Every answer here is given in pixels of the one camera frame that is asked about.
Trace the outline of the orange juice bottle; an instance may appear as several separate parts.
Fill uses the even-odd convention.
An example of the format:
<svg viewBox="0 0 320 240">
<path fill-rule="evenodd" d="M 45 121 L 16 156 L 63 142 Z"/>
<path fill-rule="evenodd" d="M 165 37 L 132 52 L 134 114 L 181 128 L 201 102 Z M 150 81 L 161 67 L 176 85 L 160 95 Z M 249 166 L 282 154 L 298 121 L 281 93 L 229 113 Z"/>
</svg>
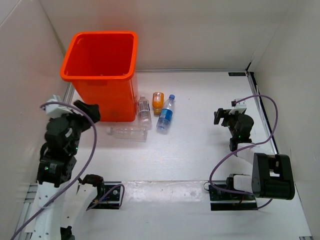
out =
<svg viewBox="0 0 320 240">
<path fill-rule="evenodd" d="M 152 108 L 155 116 L 160 115 L 164 105 L 164 94 L 162 92 L 154 92 L 152 95 Z"/>
</svg>

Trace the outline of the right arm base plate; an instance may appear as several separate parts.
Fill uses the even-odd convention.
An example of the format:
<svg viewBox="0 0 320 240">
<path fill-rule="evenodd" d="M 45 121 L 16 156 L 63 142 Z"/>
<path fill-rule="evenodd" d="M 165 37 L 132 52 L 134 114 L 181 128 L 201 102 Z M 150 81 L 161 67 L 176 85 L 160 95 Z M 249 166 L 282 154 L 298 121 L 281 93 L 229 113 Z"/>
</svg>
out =
<svg viewBox="0 0 320 240">
<path fill-rule="evenodd" d="M 253 194 L 233 194 L 213 188 L 210 184 L 205 188 L 209 193 L 211 211 L 246 211 L 258 208 Z"/>
</svg>

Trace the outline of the blue label water bottle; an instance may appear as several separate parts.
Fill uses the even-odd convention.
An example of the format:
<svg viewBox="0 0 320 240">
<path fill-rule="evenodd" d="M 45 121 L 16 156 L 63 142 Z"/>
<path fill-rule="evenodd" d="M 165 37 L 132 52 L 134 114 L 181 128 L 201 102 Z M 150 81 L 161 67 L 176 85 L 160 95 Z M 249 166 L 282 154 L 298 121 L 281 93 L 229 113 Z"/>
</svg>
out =
<svg viewBox="0 0 320 240">
<path fill-rule="evenodd" d="M 168 132 L 170 128 L 174 108 L 175 108 L 175 95 L 171 94 L 168 97 L 168 99 L 164 102 L 164 105 L 161 109 L 161 112 L 156 124 L 156 128 L 160 133 L 165 134 Z"/>
</svg>

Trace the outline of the orange plastic bin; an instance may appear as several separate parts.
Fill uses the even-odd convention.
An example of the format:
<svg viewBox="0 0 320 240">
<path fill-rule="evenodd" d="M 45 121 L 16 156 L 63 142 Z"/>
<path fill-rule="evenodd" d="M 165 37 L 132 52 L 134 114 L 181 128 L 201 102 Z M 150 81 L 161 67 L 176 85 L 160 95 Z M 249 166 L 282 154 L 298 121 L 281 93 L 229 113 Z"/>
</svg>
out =
<svg viewBox="0 0 320 240">
<path fill-rule="evenodd" d="M 97 104 L 103 122 L 136 119 L 138 35 L 133 31 L 83 31 L 72 38 L 60 77 L 86 104 Z"/>
</svg>

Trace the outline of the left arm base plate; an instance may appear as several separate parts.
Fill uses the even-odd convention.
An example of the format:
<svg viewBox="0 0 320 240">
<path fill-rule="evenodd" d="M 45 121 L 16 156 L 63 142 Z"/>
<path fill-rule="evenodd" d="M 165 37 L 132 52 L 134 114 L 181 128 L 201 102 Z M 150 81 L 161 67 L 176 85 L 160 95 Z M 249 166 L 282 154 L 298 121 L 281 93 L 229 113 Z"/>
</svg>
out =
<svg viewBox="0 0 320 240">
<path fill-rule="evenodd" d="M 87 211 L 95 210 L 119 210 L 122 206 L 125 186 L 121 182 L 104 182 L 97 196 L 89 204 Z"/>
</svg>

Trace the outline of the clear bottle white cap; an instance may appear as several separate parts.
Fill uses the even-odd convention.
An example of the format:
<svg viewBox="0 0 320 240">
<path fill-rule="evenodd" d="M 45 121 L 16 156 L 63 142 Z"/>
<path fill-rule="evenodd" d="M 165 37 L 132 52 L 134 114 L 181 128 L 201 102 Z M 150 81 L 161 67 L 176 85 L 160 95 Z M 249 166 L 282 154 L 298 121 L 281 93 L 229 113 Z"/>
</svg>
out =
<svg viewBox="0 0 320 240">
<path fill-rule="evenodd" d="M 148 135 L 148 131 L 140 126 L 110 126 L 106 132 L 116 139 L 138 142 L 145 142 Z"/>
</svg>

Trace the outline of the black logo sticker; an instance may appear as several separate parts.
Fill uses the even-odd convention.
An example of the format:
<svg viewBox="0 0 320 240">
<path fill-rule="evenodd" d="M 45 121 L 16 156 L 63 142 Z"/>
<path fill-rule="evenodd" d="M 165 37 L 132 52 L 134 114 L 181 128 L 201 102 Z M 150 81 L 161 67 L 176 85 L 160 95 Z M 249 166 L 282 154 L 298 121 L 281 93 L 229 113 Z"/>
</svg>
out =
<svg viewBox="0 0 320 240">
<path fill-rule="evenodd" d="M 230 77 L 245 77 L 247 74 L 245 72 L 229 72 Z"/>
</svg>

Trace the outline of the clear bottle white label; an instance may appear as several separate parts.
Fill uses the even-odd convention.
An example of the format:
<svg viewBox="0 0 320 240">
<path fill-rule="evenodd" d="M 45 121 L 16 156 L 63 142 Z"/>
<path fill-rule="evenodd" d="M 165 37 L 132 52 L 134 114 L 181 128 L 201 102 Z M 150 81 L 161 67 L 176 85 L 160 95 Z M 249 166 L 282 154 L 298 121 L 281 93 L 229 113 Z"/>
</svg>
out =
<svg viewBox="0 0 320 240">
<path fill-rule="evenodd" d="M 147 130 L 150 130 L 152 128 L 152 117 L 149 101 L 145 96 L 140 96 L 137 101 L 137 106 L 140 125 L 145 127 Z"/>
</svg>

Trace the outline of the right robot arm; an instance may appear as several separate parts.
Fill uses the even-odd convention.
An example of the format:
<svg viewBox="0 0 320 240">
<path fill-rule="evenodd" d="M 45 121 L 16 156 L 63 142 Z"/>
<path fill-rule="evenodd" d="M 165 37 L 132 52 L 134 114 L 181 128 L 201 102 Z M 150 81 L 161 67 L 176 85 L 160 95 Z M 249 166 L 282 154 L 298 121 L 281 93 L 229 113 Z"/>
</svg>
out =
<svg viewBox="0 0 320 240">
<path fill-rule="evenodd" d="M 230 200 L 241 195 L 254 195 L 256 198 L 292 200 L 295 185 L 289 156 L 271 154 L 253 144 L 250 136 L 254 120 L 244 110 L 219 108 L 214 112 L 213 124 L 227 127 L 231 138 L 229 149 L 252 166 L 251 174 L 233 173 L 227 177 L 225 187 L 210 185 L 218 193 L 225 193 Z"/>
</svg>

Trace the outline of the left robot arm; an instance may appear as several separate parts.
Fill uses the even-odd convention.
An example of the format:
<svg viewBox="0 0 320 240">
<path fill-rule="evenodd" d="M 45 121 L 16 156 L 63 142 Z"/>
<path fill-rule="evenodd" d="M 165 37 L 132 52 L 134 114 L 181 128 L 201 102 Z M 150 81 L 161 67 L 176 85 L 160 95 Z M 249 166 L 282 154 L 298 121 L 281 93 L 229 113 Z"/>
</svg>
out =
<svg viewBox="0 0 320 240">
<path fill-rule="evenodd" d="M 73 225 L 93 200 L 105 195 L 103 177 L 88 174 L 72 179 L 81 134 L 101 120 L 98 104 L 76 100 L 73 105 L 51 98 L 42 109 L 50 117 L 37 172 L 38 210 L 33 240 L 73 240 Z"/>
</svg>

